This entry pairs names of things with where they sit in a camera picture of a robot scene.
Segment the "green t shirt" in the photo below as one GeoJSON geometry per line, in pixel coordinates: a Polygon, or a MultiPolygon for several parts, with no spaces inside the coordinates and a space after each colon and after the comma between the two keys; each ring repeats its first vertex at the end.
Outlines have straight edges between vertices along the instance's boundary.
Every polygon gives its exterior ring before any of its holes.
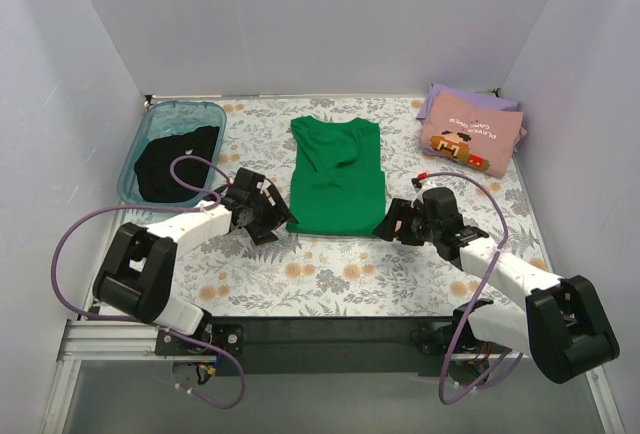
{"type": "Polygon", "coordinates": [[[370,237],[386,209],[379,125],[354,118],[342,123],[311,116],[291,121],[297,144],[290,209],[299,234],[370,237]]]}

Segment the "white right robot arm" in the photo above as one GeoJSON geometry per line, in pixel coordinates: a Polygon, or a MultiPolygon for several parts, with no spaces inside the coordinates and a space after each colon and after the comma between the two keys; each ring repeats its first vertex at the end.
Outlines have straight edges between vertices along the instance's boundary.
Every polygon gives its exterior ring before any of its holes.
{"type": "Polygon", "coordinates": [[[516,305],[511,311],[489,299],[458,308],[438,335],[453,349],[491,343],[533,359],[541,373],[562,384],[620,355],[620,347],[594,285],[541,270],[502,251],[488,233],[465,224],[453,192],[419,191],[395,198],[375,228],[376,237],[404,245],[432,244],[438,255],[516,305]]]}

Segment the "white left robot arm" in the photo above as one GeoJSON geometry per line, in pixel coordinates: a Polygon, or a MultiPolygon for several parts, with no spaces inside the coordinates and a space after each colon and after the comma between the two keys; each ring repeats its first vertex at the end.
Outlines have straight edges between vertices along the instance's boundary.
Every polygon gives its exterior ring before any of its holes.
{"type": "Polygon", "coordinates": [[[171,293],[176,261],[206,241],[244,230],[254,245],[278,239],[275,230],[298,220],[265,176],[239,169],[185,213],[117,230],[93,283],[94,297],[145,324],[197,339],[211,315],[171,293]]]}

